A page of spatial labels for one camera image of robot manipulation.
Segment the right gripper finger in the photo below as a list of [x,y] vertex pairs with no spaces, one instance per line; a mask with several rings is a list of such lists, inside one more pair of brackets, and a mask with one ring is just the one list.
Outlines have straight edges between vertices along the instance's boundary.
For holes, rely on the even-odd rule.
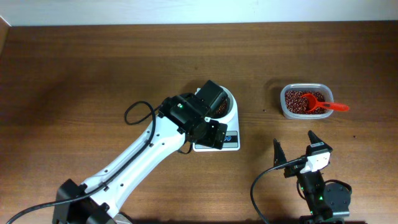
[[276,139],[273,139],[273,146],[274,146],[274,167],[284,168],[287,163],[287,159],[280,145],[280,142]]
[[310,130],[308,132],[308,137],[309,137],[311,146],[322,146],[323,145],[323,141],[313,131]]

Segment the orange measuring scoop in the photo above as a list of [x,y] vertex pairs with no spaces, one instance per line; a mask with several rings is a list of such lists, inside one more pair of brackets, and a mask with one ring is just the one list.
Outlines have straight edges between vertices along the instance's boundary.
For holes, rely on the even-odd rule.
[[302,98],[306,98],[308,101],[307,112],[312,112],[312,111],[316,110],[317,108],[324,108],[327,110],[335,110],[335,111],[348,111],[349,110],[349,106],[344,105],[342,103],[320,102],[311,93],[306,93],[306,94],[302,95]]

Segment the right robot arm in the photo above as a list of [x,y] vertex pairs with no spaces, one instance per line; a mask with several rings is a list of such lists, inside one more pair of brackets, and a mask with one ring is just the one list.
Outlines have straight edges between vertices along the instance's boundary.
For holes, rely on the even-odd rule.
[[288,161],[280,142],[273,140],[274,167],[284,170],[284,177],[296,177],[296,188],[306,201],[310,215],[300,223],[344,223],[350,215],[352,187],[340,180],[324,180],[321,170],[330,163],[333,148],[313,131],[308,132],[310,145],[301,157]]

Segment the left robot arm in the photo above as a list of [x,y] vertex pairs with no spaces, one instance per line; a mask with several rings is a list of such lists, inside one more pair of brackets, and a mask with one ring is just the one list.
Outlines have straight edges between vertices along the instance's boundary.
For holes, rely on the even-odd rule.
[[150,125],[112,163],[80,185],[61,185],[53,223],[113,223],[132,191],[185,143],[222,150],[232,106],[231,92],[211,80],[196,93],[167,97],[150,109]]

